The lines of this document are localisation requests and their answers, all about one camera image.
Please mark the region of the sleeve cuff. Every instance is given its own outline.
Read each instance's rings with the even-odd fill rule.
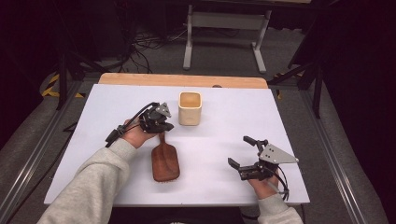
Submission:
[[[283,202],[279,194],[274,194],[268,198],[259,200],[260,213],[262,215],[275,215],[288,210],[288,206]]]

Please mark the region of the ceramic cup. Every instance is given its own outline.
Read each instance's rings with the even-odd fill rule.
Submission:
[[[198,125],[201,121],[202,97],[199,92],[183,91],[178,98],[178,123]]]

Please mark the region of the gray sweatshirt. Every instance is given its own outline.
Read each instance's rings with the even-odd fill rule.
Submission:
[[[118,139],[85,161],[38,223],[107,223],[113,201],[130,176],[137,150]],[[260,223],[302,223],[279,195],[259,200]]]

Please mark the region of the human hand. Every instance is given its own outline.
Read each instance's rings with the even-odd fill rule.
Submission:
[[[125,128],[127,131],[122,139],[129,142],[133,147],[141,147],[147,140],[157,135],[156,133],[145,133],[139,125],[139,119],[135,119],[131,124]]]
[[[279,180],[274,175],[264,180],[258,180],[258,179],[248,180],[248,183],[251,185],[251,187],[254,188],[254,191],[256,192],[256,195],[259,199],[268,198],[274,194],[277,194],[277,192],[271,187],[271,185],[268,182],[270,182],[275,187],[277,187]]]

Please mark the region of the white tabletop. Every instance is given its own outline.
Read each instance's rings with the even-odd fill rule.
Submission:
[[[201,123],[178,124],[177,100],[181,91],[198,91],[203,97]],[[248,135],[293,155],[289,138],[270,90],[155,86],[93,86],[78,126],[67,147],[44,203],[52,203],[70,182],[78,167],[106,145],[110,132],[143,106],[168,103],[175,128],[166,142],[177,149],[180,177],[157,183],[152,177],[150,153],[159,139],[148,140],[134,159],[132,175],[115,199],[118,206],[244,206],[257,202],[247,181],[227,162],[241,166],[258,161],[257,148],[243,141]],[[281,164],[290,188],[287,203],[309,203],[298,164]]]

